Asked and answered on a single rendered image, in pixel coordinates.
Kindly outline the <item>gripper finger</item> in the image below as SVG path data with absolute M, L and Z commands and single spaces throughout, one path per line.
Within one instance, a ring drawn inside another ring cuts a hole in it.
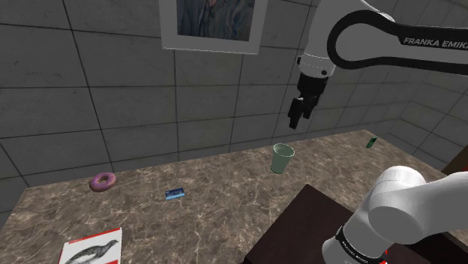
M 292 129 L 296 129 L 299 123 L 300 118 L 302 117 L 303 110 L 302 110 L 303 98 L 302 97 L 294 97 L 292 99 L 292 103 L 289 108 L 288 117 L 289 117 L 289 127 Z
M 303 98 L 302 101 L 302 116 L 305 119 L 309 119 L 311 117 L 312 110 L 315 108 L 315 106 L 318 103 L 318 98 L 317 97 L 308 97 L 308 98 Z

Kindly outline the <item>pale green cup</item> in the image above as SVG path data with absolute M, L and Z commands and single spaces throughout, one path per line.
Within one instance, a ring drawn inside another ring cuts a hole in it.
M 271 171 L 277 174 L 284 173 L 290 159 L 295 155 L 292 147 L 284 143 L 277 143 L 273 146 L 273 156 L 271 160 Z

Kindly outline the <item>dark robot stand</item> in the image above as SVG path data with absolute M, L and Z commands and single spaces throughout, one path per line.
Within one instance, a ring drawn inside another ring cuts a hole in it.
M 244 258 L 243 264 L 325 264 L 322 245 L 352 212 L 306 184 Z M 389 264 L 468 264 L 468 247 L 444 232 L 393 244 Z

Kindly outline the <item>small blue card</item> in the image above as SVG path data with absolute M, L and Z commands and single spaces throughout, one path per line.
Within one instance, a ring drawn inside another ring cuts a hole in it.
M 184 195 L 185 195 L 185 191 L 182 187 L 176 188 L 173 190 L 167 190 L 165 192 L 166 200 L 173 200 L 179 197 L 183 197 Z

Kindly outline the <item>pink frosted doughnut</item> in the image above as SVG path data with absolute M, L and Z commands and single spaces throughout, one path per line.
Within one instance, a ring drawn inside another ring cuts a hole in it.
M 94 192 L 107 191 L 116 183 L 116 176 L 111 172 L 97 174 L 89 181 L 89 188 Z

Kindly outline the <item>white book with bird picture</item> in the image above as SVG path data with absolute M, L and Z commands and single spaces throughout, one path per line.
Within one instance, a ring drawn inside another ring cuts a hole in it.
M 122 228 L 64 243 L 57 264 L 121 264 Z

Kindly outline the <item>white framed wall picture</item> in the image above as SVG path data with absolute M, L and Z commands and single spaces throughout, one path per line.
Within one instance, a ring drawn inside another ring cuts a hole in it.
M 159 0 L 166 50 L 259 52 L 269 0 Z

